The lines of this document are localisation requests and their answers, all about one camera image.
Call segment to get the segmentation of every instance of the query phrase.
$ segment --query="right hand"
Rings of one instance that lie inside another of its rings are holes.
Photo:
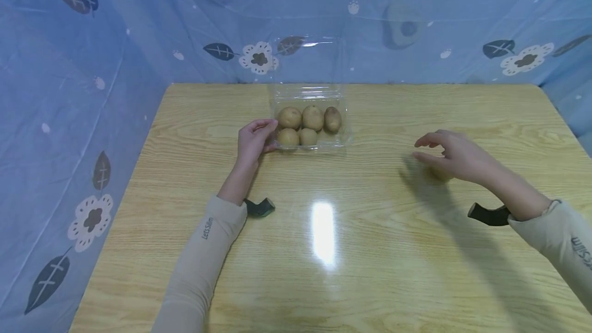
[[[429,146],[444,148],[443,157],[422,152],[413,152],[413,157],[436,169],[464,181],[486,186],[488,180],[503,171],[504,166],[491,157],[482,147],[470,141],[466,135],[438,130],[417,139],[416,147]]]

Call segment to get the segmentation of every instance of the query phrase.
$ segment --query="left hand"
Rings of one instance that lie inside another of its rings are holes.
[[[255,120],[238,131],[238,155],[235,165],[238,169],[256,168],[262,153],[276,149],[270,137],[277,126],[277,120],[262,119]]]

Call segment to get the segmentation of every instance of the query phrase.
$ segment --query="table surface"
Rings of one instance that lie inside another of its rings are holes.
[[[354,142],[265,156],[209,332],[584,332],[588,313],[509,227],[467,218],[476,185],[434,181],[413,142],[463,131],[550,197],[592,213],[592,162],[534,85],[348,85]],[[176,259],[229,173],[265,85],[164,95],[70,332],[149,332]]]

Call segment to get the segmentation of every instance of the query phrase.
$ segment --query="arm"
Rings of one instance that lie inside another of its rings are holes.
[[[592,313],[592,231],[565,202],[551,201],[508,169],[486,186],[511,213],[510,226],[545,256]]]
[[[511,213],[510,226],[549,259],[592,313],[592,230],[579,213],[564,202],[551,201],[464,134],[438,130],[424,135],[415,145],[441,145],[443,157],[421,152],[413,156],[448,176],[475,182],[495,194]]]
[[[257,120],[238,133],[238,157],[230,175],[206,205],[206,214],[183,248],[172,272],[152,333],[202,332],[222,265],[247,217],[247,196],[258,158],[275,120]]]

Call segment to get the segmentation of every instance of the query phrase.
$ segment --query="black clamp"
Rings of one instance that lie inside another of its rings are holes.
[[[265,217],[275,210],[275,206],[269,198],[265,198],[258,205],[245,198],[245,203],[247,204],[247,214],[252,217]]]
[[[506,206],[502,206],[495,210],[489,210],[480,204],[475,203],[472,205],[467,216],[471,219],[479,220],[490,227],[503,227],[503,225],[509,224],[508,217],[510,216],[510,211]]]

